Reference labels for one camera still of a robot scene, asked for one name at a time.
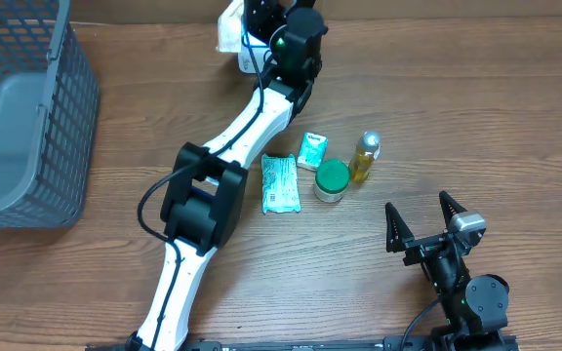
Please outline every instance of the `yellow liquid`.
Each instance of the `yellow liquid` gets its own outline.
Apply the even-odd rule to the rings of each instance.
[[[375,162],[373,153],[356,153],[350,161],[350,180],[356,183],[366,181],[370,175],[370,167]]]

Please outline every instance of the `bottle with yellow liquid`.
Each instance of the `bottle with yellow liquid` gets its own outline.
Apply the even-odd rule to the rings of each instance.
[[[350,180],[355,183],[366,181],[370,175],[372,164],[381,153],[381,137],[377,132],[368,131],[357,141],[355,155],[350,160]]]

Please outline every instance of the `basket bottom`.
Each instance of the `basket bottom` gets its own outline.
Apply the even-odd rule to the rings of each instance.
[[[0,198],[20,184],[31,157],[32,142],[46,73],[18,73],[0,84]]]

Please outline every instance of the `teal packet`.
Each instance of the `teal packet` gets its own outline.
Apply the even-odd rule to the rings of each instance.
[[[299,167],[310,171],[316,171],[322,163],[324,153],[327,151],[328,142],[326,136],[305,133],[302,138],[299,159],[297,160]]]
[[[282,214],[301,211],[301,197],[297,176],[297,162],[294,155],[286,158],[261,156],[263,176],[263,213],[268,211]]]

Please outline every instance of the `laundry basket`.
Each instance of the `laundry basket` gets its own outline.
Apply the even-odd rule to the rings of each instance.
[[[99,86],[69,0],[0,0],[0,227],[82,214]]]

